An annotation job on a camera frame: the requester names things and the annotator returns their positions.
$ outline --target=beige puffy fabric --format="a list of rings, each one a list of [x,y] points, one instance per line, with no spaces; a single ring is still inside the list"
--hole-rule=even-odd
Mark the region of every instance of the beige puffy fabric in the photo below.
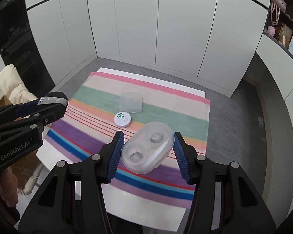
[[[37,99],[27,90],[13,64],[7,65],[0,72],[0,99],[3,95],[14,105]]]

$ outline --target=ribbed blue pad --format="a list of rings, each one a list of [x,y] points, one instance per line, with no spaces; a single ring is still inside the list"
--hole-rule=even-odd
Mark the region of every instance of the ribbed blue pad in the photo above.
[[[183,152],[183,149],[178,140],[178,137],[176,136],[176,134],[174,134],[174,136],[175,136],[175,143],[174,143],[173,149],[174,149],[175,156],[179,165],[181,176],[187,183],[189,183],[191,179],[190,172],[189,172],[189,163]]]
[[[24,118],[24,117],[36,112],[38,101],[39,101],[39,99],[20,105],[18,107],[18,109],[16,110],[16,116]]]
[[[111,182],[111,180],[115,177],[117,166],[121,158],[121,149],[124,146],[124,142],[125,136],[122,132],[117,140],[117,143],[110,158],[110,162],[108,164],[107,179],[109,182]]]

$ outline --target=gray strap label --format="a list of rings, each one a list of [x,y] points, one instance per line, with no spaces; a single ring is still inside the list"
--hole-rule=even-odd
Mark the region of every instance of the gray strap label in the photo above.
[[[37,105],[55,104],[55,103],[60,103],[66,107],[68,101],[64,98],[61,98],[61,97],[48,97],[48,96],[46,96],[46,97],[41,97],[39,99]]]

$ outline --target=pink plush toy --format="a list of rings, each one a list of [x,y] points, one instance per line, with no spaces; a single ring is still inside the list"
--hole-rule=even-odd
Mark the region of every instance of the pink plush toy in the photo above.
[[[275,28],[273,26],[268,26],[268,34],[272,38],[276,34],[276,30],[275,30]]]
[[[285,12],[287,8],[287,4],[285,3],[284,0],[271,0],[276,6],[280,8],[282,12]]]

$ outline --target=green stripe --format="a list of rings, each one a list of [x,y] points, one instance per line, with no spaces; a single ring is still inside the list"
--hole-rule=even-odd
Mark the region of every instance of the green stripe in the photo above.
[[[119,112],[120,96],[113,95],[87,86],[81,86],[74,95],[74,99],[94,106],[109,113]],[[142,113],[131,114],[133,121],[147,124],[160,121],[168,125],[173,132],[181,132],[183,136],[207,141],[208,121],[189,115],[177,113],[165,108],[143,103]]]

